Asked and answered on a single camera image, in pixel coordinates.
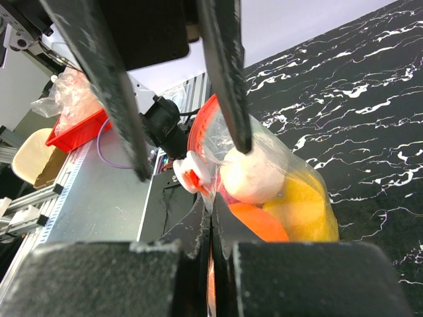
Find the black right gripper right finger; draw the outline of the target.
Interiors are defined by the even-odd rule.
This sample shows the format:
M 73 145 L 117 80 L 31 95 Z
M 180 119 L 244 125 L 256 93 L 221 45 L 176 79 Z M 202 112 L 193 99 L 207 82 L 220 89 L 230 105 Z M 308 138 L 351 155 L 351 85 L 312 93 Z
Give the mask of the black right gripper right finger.
M 218 316 L 412 316 L 383 251 L 365 242 L 265 242 L 216 195 Z

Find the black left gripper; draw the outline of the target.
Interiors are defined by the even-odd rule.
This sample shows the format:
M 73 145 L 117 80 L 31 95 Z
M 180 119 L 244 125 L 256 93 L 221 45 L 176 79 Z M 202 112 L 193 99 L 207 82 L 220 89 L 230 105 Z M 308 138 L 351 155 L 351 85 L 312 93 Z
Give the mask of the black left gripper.
M 45 0 L 42 6 L 94 87 L 140 181 L 150 179 L 151 171 L 126 70 L 186 57 L 200 37 L 198 19 L 206 69 L 227 128 L 238 151 L 251 151 L 240 1 Z

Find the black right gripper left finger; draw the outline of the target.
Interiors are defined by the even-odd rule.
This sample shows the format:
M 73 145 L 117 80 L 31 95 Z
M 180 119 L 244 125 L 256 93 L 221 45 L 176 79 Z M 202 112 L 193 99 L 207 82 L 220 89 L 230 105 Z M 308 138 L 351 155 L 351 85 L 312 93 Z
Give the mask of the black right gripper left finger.
M 151 242 L 35 248 L 15 273 L 2 316 L 206 316 L 210 216 L 197 199 Z

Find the clear zip top bag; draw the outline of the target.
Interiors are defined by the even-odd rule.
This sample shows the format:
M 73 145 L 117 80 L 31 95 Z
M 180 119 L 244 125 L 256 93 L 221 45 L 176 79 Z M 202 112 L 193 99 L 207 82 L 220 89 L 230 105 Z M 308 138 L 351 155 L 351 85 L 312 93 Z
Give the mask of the clear zip top bag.
M 188 136 L 186 158 L 173 169 L 182 186 L 200 194 L 206 207 L 221 195 L 228 225 L 243 225 L 264 242 L 336 242 L 338 222 L 322 176 L 294 155 L 270 130 L 252 119 L 252 150 L 239 152 L 211 97 Z

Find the pale cream fake food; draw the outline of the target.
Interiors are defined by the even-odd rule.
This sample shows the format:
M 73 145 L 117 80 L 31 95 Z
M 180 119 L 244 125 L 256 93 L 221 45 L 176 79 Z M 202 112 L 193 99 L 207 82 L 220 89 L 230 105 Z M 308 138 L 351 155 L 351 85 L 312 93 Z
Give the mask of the pale cream fake food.
M 219 173 L 232 198 L 253 205 L 274 198 L 285 178 L 283 170 L 259 147 L 247 155 L 233 147 L 225 155 Z

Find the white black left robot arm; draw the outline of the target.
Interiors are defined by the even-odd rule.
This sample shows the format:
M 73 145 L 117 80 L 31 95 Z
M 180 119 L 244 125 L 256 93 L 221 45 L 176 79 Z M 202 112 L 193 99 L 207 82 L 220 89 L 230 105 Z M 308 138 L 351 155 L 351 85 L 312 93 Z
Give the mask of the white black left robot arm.
M 244 91 L 239 1 L 2 1 L 1 18 L 17 31 L 14 50 L 59 34 L 60 56 L 94 88 L 140 180 L 151 176 L 147 144 L 186 154 L 177 107 L 152 96 L 140 114 L 130 71 L 186 57 L 202 41 L 206 71 L 236 148 L 249 153 L 252 130 Z

